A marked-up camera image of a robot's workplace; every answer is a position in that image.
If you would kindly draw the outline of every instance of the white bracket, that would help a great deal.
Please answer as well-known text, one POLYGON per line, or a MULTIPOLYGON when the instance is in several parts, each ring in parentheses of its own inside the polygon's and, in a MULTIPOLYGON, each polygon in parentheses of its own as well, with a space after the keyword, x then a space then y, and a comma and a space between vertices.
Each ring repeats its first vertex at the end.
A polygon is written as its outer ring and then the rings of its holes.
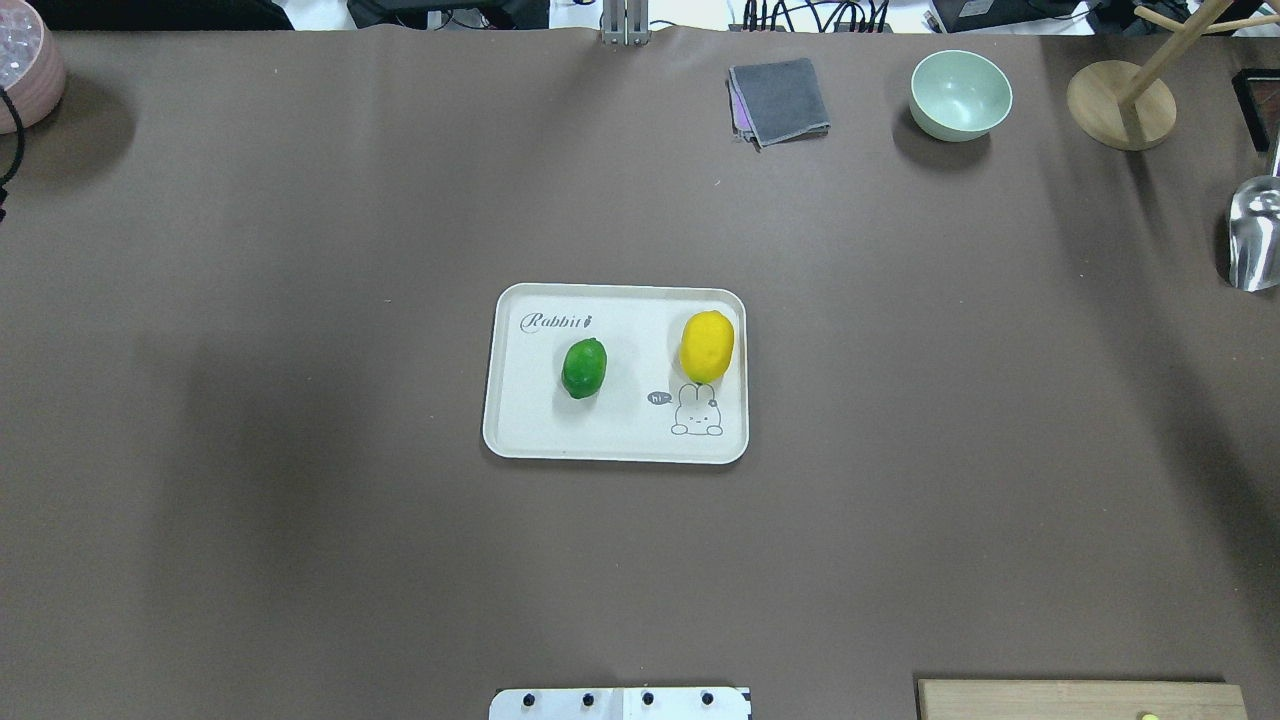
POLYGON ((748 688, 500 691, 489 720, 751 720, 748 688))
POLYGON ((600 40, 605 45, 646 45, 649 0, 604 0, 600 40))

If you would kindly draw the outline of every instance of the pink container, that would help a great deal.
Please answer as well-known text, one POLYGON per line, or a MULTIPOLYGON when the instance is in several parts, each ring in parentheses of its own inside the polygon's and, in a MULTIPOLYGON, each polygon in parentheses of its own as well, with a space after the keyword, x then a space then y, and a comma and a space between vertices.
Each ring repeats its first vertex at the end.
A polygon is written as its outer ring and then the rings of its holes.
MULTIPOLYGON (((23 127, 52 111, 67 87, 67 67, 40 14, 22 0, 0 0, 0 82, 23 127)), ((13 117, 0 104, 0 135, 15 129, 13 117)))

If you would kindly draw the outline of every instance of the yellow lemon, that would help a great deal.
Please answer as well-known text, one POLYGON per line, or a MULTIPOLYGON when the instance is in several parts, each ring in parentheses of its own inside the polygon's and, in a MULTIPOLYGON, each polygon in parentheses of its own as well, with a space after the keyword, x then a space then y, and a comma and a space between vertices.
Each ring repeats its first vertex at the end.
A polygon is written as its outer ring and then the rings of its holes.
POLYGON ((699 313, 685 323, 680 338, 680 366, 695 383, 709 383, 728 370, 733 357, 733 323, 716 310, 699 313))

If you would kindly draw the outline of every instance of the wooden stand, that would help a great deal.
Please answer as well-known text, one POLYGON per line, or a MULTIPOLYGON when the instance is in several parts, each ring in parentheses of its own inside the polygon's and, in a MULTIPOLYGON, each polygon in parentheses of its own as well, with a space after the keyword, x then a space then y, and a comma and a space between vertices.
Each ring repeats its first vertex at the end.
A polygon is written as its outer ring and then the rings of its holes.
POLYGON ((1206 32, 1225 32, 1280 22, 1280 0, 1267 0, 1277 15, 1212 24, 1231 0, 1204 0, 1185 23, 1171 20, 1148 8, 1134 14, 1172 31, 1174 36, 1138 67, 1123 60, 1103 60, 1075 73, 1066 86, 1066 106, 1089 137, 1117 150, 1146 150, 1160 145, 1174 129, 1178 105, 1160 76, 1206 32))

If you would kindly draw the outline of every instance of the bowl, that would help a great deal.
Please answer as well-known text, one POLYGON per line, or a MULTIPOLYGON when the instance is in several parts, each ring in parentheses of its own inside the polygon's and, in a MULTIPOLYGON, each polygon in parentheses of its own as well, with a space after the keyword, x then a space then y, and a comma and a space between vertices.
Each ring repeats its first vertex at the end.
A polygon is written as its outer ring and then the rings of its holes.
POLYGON ((1014 106, 1014 88, 995 63, 965 50, 943 50, 911 73, 911 117, 924 132, 964 142, 991 132, 1014 106))
MULTIPOLYGON (((0 86, 23 127, 40 122, 58 105, 67 67, 40 14, 22 0, 0 0, 0 86)), ((17 129, 13 115, 0 105, 0 135, 17 129)))

